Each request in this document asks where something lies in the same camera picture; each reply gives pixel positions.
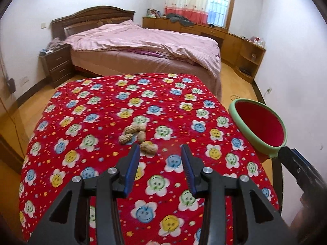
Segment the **right hand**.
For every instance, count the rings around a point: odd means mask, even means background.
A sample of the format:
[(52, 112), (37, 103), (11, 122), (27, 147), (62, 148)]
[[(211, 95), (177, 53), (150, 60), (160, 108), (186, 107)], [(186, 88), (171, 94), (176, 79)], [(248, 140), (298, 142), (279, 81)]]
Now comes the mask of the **right hand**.
[(302, 208), (293, 219), (290, 229), (297, 244), (327, 244), (326, 242), (326, 193), (313, 196), (303, 193)]

